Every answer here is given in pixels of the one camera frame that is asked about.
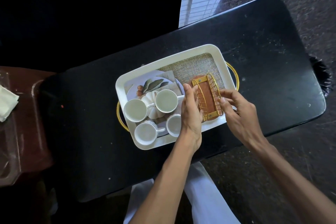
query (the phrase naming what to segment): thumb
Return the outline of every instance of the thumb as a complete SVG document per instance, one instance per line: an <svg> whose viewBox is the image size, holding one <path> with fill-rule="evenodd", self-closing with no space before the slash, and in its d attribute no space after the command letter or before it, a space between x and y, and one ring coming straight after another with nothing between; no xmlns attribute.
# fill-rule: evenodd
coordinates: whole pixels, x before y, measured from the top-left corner
<svg viewBox="0 0 336 224"><path fill-rule="evenodd" d="M219 99L219 104L220 107L222 108L222 110L225 112L226 116L233 116L233 115L237 115L233 109L232 109L232 105L229 103L229 101L222 97Z"/></svg>

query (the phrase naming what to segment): folded napkin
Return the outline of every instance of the folded napkin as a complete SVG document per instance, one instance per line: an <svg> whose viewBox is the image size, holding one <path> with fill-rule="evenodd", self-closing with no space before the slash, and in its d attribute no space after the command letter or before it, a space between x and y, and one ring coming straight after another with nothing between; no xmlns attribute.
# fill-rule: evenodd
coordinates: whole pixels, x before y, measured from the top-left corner
<svg viewBox="0 0 336 224"><path fill-rule="evenodd" d="M14 107L18 104L19 96L0 85L0 122L4 122Z"/></svg>

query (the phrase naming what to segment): cup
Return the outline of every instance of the cup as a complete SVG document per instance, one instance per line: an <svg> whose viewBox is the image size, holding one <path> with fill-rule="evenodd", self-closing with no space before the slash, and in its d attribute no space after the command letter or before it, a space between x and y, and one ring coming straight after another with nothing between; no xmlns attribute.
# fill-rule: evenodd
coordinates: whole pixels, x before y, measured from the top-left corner
<svg viewBox="0 0 336 224"><path fill-rule="evenodd" d="M165 130L165 128L158 128L153 121L145 120L135 128L134 137L139 144L150 145L158 137L158 132Z"/></svg>
<svg viewBox="0 0 336 224"><path fill-rule="evenodd" d="M179 99L183 99L184 95L177 96L172 90L161 90L155 98L156 108L163 113L174 111L179 103Z"/></svg>
<svg viewBox="0 0 336 224"><path fill-rule="evenodd" d="M179 137L181 131L181 115L170 115L166 122L167 131L173 137Z"/></svg>
<svg viewBox="0 0 336 224"><path fill-rule="evenodd" d="M124 106L124 116L132 122L143 121L148 116L148 109L155 103L146 105L141 99L131 99Z"/></svg>

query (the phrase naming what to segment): person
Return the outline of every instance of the person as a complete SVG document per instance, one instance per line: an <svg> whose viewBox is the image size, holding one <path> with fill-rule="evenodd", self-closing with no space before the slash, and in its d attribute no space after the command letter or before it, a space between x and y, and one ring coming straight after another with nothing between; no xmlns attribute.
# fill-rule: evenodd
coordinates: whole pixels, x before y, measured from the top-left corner
<svg viewBox="0 0 336 224"><path fill-rule="evenodd" d="M174 223L183 189L194 223L239 223L201 163L191 158L202 142L196 91L184 84L181 131L153 179L132 187L124 223ZM258 158L303 223L336 223L336 205L296 171L263 136L256 107L236 90L221 90L220 104L232 133Z"/></svg>

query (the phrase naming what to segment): forearm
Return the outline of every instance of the forearm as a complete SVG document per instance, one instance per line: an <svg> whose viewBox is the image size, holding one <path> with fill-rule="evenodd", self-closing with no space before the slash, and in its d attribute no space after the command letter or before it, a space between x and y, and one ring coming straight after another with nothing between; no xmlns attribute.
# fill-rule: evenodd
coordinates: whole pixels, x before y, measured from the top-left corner
<svg viewBox="0 0 336 224"><path fill-rule="evenodd" d="M336 223L334 203L296 171L275 147L263 141L252 150L303 223Z"/></svg>
<svg viewBox="0 0 336 224"><path fill-rule="evenodd" d="M192 149L182 134L163 164L153 188L130 223L174 223L191 163Z"/></svg>

